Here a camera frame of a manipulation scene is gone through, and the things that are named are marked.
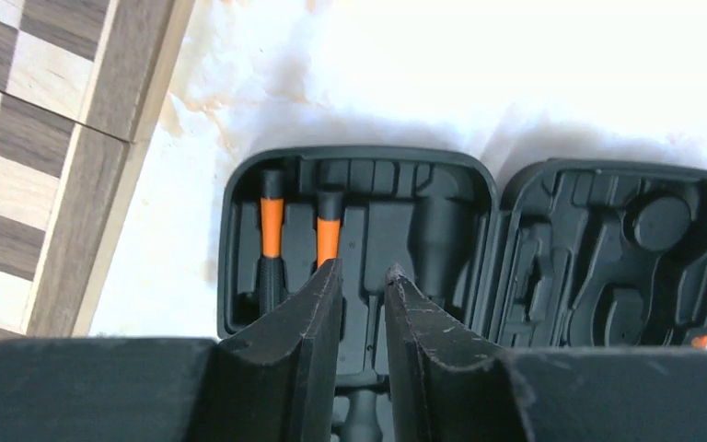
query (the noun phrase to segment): chessboard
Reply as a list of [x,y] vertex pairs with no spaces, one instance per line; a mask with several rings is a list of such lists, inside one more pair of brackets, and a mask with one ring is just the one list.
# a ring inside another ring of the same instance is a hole
[[0,0],[0,340],[87,334],[192,0]]
[[152,134],[192,0],[0,0],[0,92],[124,141]]

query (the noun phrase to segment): screwdriver handle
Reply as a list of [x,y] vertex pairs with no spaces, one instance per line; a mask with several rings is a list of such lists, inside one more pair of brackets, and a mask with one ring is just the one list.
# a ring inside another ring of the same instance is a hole
[[281,258],[284,211],[284,174],[278,169],[261,173],[261,257],[256,295],[261,316],[284,301],[285,274]]
[[342,219],[342,190],[319,190],[318,210],[316,261],[320,267],[326,260],[337,258]]
[[283,258],[259,258],[259,280],[256,295],[259,297],[259,316],[264,316],[285,301],[285,269]]

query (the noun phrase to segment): tool case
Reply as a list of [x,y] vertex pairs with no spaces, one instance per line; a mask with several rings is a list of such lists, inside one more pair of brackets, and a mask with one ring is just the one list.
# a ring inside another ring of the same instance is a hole
[[553,159],[500,191],[465,154],[348,145],[271,150],[233,172],[221,217],[222,338],[260,316],[264,170],[283,172],[288,296],[317,268],[317,194],[343,191],[332,431],[342,439],[393,440],[383,294],[395,262],[502,346],[688,345],[707,336],[707,170]]

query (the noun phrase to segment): scratched metal jaw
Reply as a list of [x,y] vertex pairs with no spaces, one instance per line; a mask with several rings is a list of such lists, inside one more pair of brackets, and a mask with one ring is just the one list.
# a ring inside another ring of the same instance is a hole
[[[707,440],[707,351],[504,349],[399,266],[384,298],[400,442]],[[221,343],[0,343],[0,442],[330,440],[341,316],[331,260]]]

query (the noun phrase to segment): orange handle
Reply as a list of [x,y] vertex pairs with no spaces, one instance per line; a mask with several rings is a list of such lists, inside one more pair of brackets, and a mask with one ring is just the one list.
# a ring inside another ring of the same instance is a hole
[[318,218],[318,250],[319,267],[326,260],[337,258],[337,248],[340,244],[340,220]]
[[698,336],[697,338],[692,338],[692,346],[695,348],[706,348],[707,336]]
[[283,230],[283,198],[261,198],[261,254],[277,258],[281,249]]

